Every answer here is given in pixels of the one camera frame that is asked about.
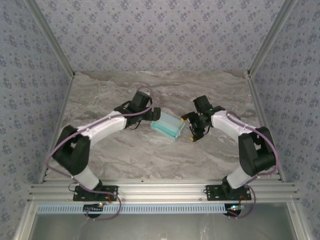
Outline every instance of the marble table surface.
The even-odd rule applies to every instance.
[[[223,71],[77,72],[62,127],[79,127],[109,114],[131,100],[136,89],[149,86],[156,105],[177,117],[195,110],[193,99],[206,95],[210,103],[235,111],[244,122],[259,126],[244,75]],[[186,126],[176,142],[142,122],[138,129],[116,132],[92,146],[89,166],[100,179],[222,179],[239,165],[238,145],[211,129],[191,142]],[[57,162],[52,166],[59,168]],[[60,178],[48,171],[46,178]]]

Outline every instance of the black mounting bracket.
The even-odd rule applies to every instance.
[[[244,186],[233,189],[230,196],[226,196],[221,185],[206,185],[203,192],[206,194],[208,201],[243,201],[252,199],[250,189]]]
[[[97,189],[101,192],[110,192],[118,195],[118,186],[105,186],[102,185]],[[101,194],[101,193],[92,193],[84,190],[81,186],[76,186],[73,193],[74,202],[115,202],[117,201],[115,196]]]

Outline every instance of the purple cable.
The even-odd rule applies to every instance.
[[[258,176],[266,176],[266,175],[272,175],[272,174],[274,174],[274,173],[277,171],[278,166],[279,166],[279,156],[278,156],[277,150],[276,150],[275,146],[273,145],[273,143],[272,143],[265,135],[263,135],[261,132],[257,131],[256,129],[254,129],[254,128],[250,127],[250,126],[247,126],[247,125],[245,125],[245,124],[243,124],[243,123],[241,123],[241,122],[238,122],[238,121],[232,119],[232,118],[230,117],[230,114],[232,114],[232,113],[229,112],[229,111],[226,112],[226,117],[227,117],[231,122],[233,122],[234,124],[236,124],[236,125],[238,125],[238,126],[240,126],[240,127],[242,127],[242,128],[248,129],[248,130],[254,132],[254,133],[257,134],[257,135],[259,135],[261,138],[263,138],[263,139],[266,141],[266,143],[270,146],[270,148],[271,148],[272,151],[273,151],[273,154],[274,154],[274,157],[275,157],[275,166],[274,166],[274,169],[273,169],[272,171],[270,171],[270,172],[264,172],[264,173],[260,173],[260,174],[257,174],[257,175],[258,175]]]
[[[234,215],[234,217],[237,218],[237,219],[243,219],[243,218],[245,218],[245,217],[248,217],[249,215],[251,215],[251,214],[254,212],[254,208],[256,207],[257,198],[256,198],[256,193],[255,193],[255,191],[253,190],[253,188],[252,188],[251,186],[249,186],[249,185],[247,185],[247,184],[245,185],[245,187],[248,187],[248,188],[251,190],[252,194],[253,194],[253,206],[252,206],[252,208],[250,209],[250,211],[248,211],[248,212],[247,212],[245,215],[243,215],[243,216],[238,216],[238,215],[235,214],[234,212],[227,210],[228,213]]]
[[[252,128],[252,127],[250,127],[250,126],[247,126],[247,125],[245,125],[245,124],[242,124],[241,122],[238,122],[238,121],[232,119],[232,118],[230,117],[230,115],[234,115],[234,116],[235,116],[236,118],[238,118],[239,120],[240,120],[240,118],[239,118],[234,112],[227,111],[227,112],[226,112],[226,117],[227,117],[231,122],[233,122],[234,124],[236,124],[236,125],[238,125],[238,126],[240,126],[240,127],[242,127],[242,128],[248,129],[248,130],[254,132],[255,134],[259,135],[261,138],[263,138],[263,139],[267,142],[267,144],[270,146],[270,148],[272,149],[273,154],[274,154],[274,157],[275,157],[275,166],[274,166],[274,169],[273,169],[272,171],[257,174],[256,176],[254,176],[253,178],[251,178],[249,181],[247,181],[247,182],[245,183],[245,185],[244,185],[245,187],[248,187],[248,188],[251,190],[252,194],[253,194],[253,206],[252,206],[252,208],[250,209],[250,211],[247,212],[247,213],[246,213],[245,215],[243,215],[243,216],[238,216],[238,215],[235,214],[234,212],[227,210],[227,212],[230,213],[230,214],[232,214],[232,215],[234,215],[235,218],[237,218],[237,219],[243,219],[243,218],[245,218],[245,217],[247,217],[247,216],[249,216],[249,215],[251,215],[251,214],[253,213],[253,210],[254,210],[254,208],[256,207],[256,203],[257,203],[256,193],[255,193],[255,191],[253,190],[253,188],[252,188],[251,186],[249,186],[248,184],[251,183],[252,181],[256,180],[256,179],[258,178],[257,176],[265,176],[265,175],[272,175],[272,174],[274,174],[274,173],[277,171],[278,166],[279,166],[279,156],[278,156],[278,153],[277,153],[277,150],[276,150],[275,146],[273,145],[273,143],[272,143],[265,135],[263,135],[261,132],[255,130],[254,128]]]
[[[87,128],[84,128],[84,129],[82,129],[82,130],[79,130],[79,131],[75,132],[74,134],[71,134],[70,136],[68,136],[67,138],[65,138],[65,139],[64,139],[62,142],[60,142],[60,143],[52,150],[52,152],[50,152],[50,153],[48,154],[48,156],[45,158],[45,165],[46,165],[46,167],[47,167],[48,169],[51,169],[51,170],[53,170],[53,171],[55,171],[55,172],[57,172],[57,173],[65,176],[65,177],[67,177],[67,178],[73,179],[73,180],[74,180],[80,187],[82,187],[84,190],[86,190],[86,191],[88,191],[88,192],[90,192],[90,193],[94,193],[94,194],[106,194],[106,195],[111,195],[111,196],[114,196],[114,197],[119,201],[118,211],[117,211],[114,215],[112,215],[112,216],[110,216],[110,217],[91,218],[91,217],[89,217],[89,215],[88,215],[88,213],[89,213],[89,211],[90,211],[90,208],[89,208],[88,211],[85,213],[85,215],[86,215],[86,217],[87,217],[88,219],[90,219],[90,220],[93,220],[93,221],[106,221],[106,220],[111,220],[111,219],[114,219],[115,217],[117,217],[117,216],[119,215],[119,213],[120,213],[120,211],[121,211],[121,207],[122,207],[121,199],[118,197],[118,195],[114,194],[113,192],[91,190],[91,189],[83,186],[78,180],[76,180],[76,179],[75,179],[73,176],[71,176],[70,174],[67,174],[67,173],[65,173],[65,172],[63,172],[63,171],[60,171],[60,170],[58,170],[58,169],[56,169],[56,168],[54,168],[54,167],[52,167],[52,166],[49,166],[49,162],[50,162],[50,160],[51,160],[51,157],[55,154],[55,152],[56,152],[62,145],[64,145],[64,144],[65,144],[66,142],[68,142],[70,139],[73,139],[75,136],[77,136],[77,135],[79,135],[79,134],[81,134],[81,133],[83,133],[83,132],[85,132],[85,131],[87,131],[87,130],[89,130],[89,129],[92,129],[92,128],[94,128],[95,126],[97,126],[97,125],[99,125],[99,124],[102,124],[102,123],[104,123],[104,122],[106,122],[106,121],[109,121],[109,120],[111,120],[111,119],[118,118],[118,117],[133,117],[133,116],[138,116],[138,115],[144,114],[144,113],[148,112],[149,110],[151,110],[151,109],[153,108],[153,106],[154,106],[154,102],[155,102],[155,99],[156,99],[155,96],[154,96],[154,94],[153,94],[154,92],[153,92],[153,90],[152,90],[150,87],[148,87],[148,86],[140,87],[140,88],[138,88],[137,91],[139,91],[140,89],[143,89],[143,88],[146,88],[146,89],[148,89],[148,90],[150,91],[150,97],[151,97],[151,99],[153,100],[152,103],[150,104],[150,106],[147,107],[145,110],[140,111],[140,112],[136,112],[136,113],[116,114],[116,115],[112,115],[112,116],[110,116],[110,117],[108,117],[108,118],[101,119],[100,121],[91,124],[91,125],[88,126]]]

